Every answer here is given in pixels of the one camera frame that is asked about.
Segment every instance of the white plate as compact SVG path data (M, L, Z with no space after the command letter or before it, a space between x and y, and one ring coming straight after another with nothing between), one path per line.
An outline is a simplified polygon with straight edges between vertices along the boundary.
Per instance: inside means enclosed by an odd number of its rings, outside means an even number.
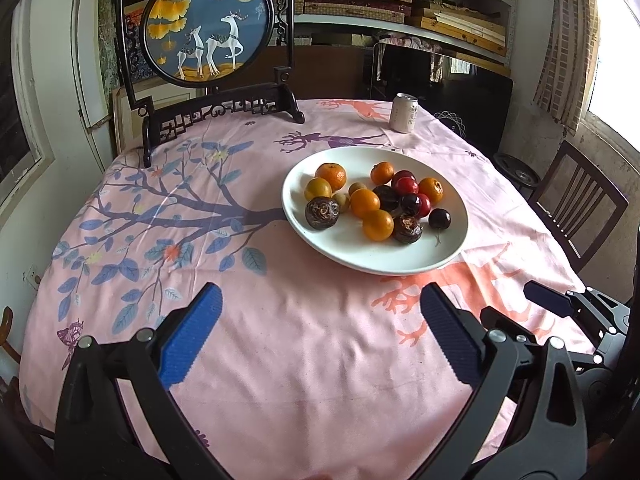
M423 219L422 237L413 244L402 245L393 238L384 242L370 241L362 231L362 222L351 212L340 215L336 224L324 231L309 226L305 219L304 189L320 164L336 162L346 170L347 184L340 192L347 192L354 182L362 182L373 189L375 186L369 173L373 166L384 160L388 160L396 171L411 171L418 181L432 176L442 183L444 198L438 207L451 214L449 229L437 234ZM401 153L365 146L333 148L314 153L297 163L282 186L282 206L289 223L315 250L351 269L387 276L419 274L444 265L460 251L469 224L460 195L441 174Z

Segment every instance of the electrical outlet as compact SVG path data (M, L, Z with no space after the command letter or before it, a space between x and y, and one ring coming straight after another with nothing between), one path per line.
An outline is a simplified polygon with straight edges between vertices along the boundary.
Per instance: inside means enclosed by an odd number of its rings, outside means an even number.
M24 281L28 282L35 290L40 286L40 276L35 265L31 265L29 270L24 273Z

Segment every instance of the round embroidered screen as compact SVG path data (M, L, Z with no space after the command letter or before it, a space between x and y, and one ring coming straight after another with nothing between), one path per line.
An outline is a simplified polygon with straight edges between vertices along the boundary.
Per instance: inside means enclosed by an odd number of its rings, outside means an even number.
M249 65L272 30L271 0L149 0L140 36L158 75L197 88Z

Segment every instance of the beverage can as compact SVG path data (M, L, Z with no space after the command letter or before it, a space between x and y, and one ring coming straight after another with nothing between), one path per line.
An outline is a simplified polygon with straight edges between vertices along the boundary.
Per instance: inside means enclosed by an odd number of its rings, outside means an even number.
M418 99L409 94L396 94L391 107L389 127L401 134L410 134L414 130L415 117L418 114Z

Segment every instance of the orange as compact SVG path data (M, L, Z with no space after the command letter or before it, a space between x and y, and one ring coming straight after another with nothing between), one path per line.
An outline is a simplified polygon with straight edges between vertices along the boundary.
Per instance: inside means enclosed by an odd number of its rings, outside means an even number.
M394 219L382 209L369 211L362 219L362 230L369 240L381 242L389 238L394 231Z
M444 196L444 189L437 178L428 177L422 179L420 184L418 184L418 189L420 193L429 197L431 206L435 206Z
M321 164L316 170L316 176L324 178L329 184L333 192L338 191L347 183L347 172L340 164L326 162Z
M380 209L380 199L370 189L357 189L351 195L351 211L358 218L364 218L369 211Z
M305 198L311 200L316 196L331 197L331 185L324 178L312 178L305 187Z
M382 186L391 180L395 172L390 162L380 162L373 167L370 176L376 186Z

